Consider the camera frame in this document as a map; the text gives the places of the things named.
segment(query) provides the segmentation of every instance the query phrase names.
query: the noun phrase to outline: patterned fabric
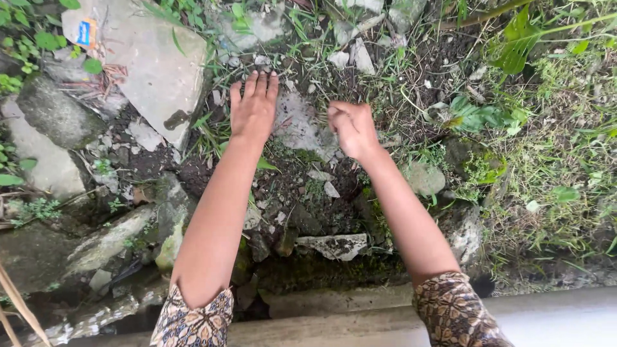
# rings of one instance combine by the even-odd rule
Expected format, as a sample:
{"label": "patterned fabric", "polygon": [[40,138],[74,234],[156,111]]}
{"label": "patterned fabric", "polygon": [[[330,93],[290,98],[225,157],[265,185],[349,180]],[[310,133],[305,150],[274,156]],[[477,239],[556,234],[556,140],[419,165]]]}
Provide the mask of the patterned fabric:
{"label": "patterned fabric", "polygon": [[156,347],[225,346],[233,295],[223,290],[206,307],[189,309],[180,289],[172,285],[150,340]]}
{"label": "patterned fabric", "polygon": [[416,289],[415,302],[433,347],[512,346],[467,275],[447,272],[425,281]]}
{"label": "patterned fabric", "polygon": [[[415,302],[433,347],[512,347],[464,274],[448,272],[425,281],[416,289]],[[150,345],[225,346],[232,308],[229,289],[206,307],[191,310],[172,285]]]}

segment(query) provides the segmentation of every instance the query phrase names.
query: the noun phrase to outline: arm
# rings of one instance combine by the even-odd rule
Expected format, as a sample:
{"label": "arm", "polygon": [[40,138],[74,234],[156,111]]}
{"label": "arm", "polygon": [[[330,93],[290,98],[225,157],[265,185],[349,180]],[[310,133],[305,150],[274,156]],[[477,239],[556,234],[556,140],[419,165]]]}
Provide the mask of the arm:
{"label": "arm", "polygon": [[328,118],[343,151],[358,160],[371,178],[414,286],[444,272],[460,272],[439,227],[379,145],[370,106],[333,101]]}
{"label": "arm", "polygon": [[197,205],[174,264],[171,283],[190,308],[202,307],[229,286],[249,190],[274,122],[278,77],[254,71],[230,88],[231,138]]}

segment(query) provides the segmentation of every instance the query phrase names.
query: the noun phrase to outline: forearm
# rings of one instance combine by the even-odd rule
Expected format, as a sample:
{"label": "forearm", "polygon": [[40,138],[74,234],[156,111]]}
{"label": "forearm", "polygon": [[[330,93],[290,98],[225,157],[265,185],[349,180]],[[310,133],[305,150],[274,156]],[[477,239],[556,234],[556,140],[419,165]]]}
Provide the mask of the forearm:
{"label": "forearm", "polygon": [[229,285],[262,148],[232,138],[197,205],[172,273],[189,307],[207,304]]}
{"label": "forearm", "polygon": [[448,242],[413,194],[385,149],[361,162],[379,199],[414,285],[447,271],[460,271]]}

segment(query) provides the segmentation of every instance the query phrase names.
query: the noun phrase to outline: hand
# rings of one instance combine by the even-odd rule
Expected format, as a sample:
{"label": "hand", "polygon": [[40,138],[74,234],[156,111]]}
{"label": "hand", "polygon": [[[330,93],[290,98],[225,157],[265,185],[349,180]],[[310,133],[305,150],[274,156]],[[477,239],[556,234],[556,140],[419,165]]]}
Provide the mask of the hand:
{"label": "hand", "polygon": [[331,101],[328,108],[330,130],[339,135],[339,145],[346,155],[363,161],[383,150],[377,140],[371,107]]}
{"label": "hand", "polygon": [[240,87],[242,82],[236,82],[230,88],[231,138],[245,138],[251,144],[263,146],[274,123],[278,76],[272,72],[268,82],[265,72],[258,74],[253,71],[246,79],[242,97]]}

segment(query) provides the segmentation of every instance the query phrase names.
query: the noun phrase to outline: patterned sleeve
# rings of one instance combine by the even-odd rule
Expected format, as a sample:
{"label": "patterned sleeve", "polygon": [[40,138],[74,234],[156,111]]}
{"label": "patterned sleeve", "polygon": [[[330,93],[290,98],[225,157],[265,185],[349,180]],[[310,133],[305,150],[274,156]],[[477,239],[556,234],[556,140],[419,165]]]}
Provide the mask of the patterned sleeve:
{"label": "patterned sleeve", "polygon": [[415,302],[432,347],[512,347],[465,274],[447,272],[425,281]]}
{"label": "patterned sleeve", "polygon": [[150,340],[156,347],[210,347],[227,344],[233,295],[223,290],[206,307],[190,309],[180,289],[172,285]]}

